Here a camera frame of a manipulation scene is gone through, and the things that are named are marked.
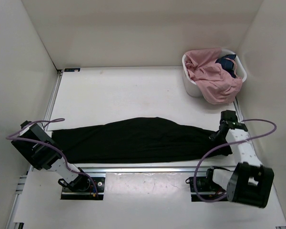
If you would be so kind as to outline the black trousers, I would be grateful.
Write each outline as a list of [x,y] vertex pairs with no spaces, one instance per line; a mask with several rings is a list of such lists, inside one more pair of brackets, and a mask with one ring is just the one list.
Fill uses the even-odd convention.
[[139,117],[105,125],[55,130],[52,139],[69,163],[135,164],[201,159],[225,144],[214,131],[159,117]]

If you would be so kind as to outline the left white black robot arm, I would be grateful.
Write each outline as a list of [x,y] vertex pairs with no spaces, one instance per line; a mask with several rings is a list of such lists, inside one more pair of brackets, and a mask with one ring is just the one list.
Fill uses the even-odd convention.
[[11,144],[37,170],[58,173],[58,184],[72,192],[84,192],[92,189],[94,182],[83,170],[70,164],[59,146],[43,129],[51,121],[25,121],[21,130],[7,136]]

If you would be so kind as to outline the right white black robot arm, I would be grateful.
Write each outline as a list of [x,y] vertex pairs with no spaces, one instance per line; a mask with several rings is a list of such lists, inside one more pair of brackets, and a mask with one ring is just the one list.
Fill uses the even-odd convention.
[[248,129],[238,121],[235,111],[221,112],[219,130],[210,138],[230,143],[236,167],[233,171],[216,166],[208,169],[204,179],[206,188],[215,191],[220,187],[230,202],[265,208],[274,172],[257,158]]

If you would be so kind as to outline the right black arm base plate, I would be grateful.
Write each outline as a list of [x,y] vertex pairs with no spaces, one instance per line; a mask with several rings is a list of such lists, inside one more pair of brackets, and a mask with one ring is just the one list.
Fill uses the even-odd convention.
[[[202,202],[194,189],[194,177],[188,177],[188,179],[185,180],[185,183],[190,187],[191,201]],[[214,200],[225,194],[225,190],[219,185],[208,184],[205,177],[197,177],[196,186],[199,195],[206,200]]]

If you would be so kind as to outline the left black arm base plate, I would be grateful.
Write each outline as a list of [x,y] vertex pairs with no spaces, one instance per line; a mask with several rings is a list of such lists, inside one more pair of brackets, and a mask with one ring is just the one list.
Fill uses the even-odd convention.
[[105,189],[105,177],[92,177],[96,188],[90,179],[80,178],[68,184],[63,178],[58,180],[58,184],[62,187],[62,200],[103,200]]

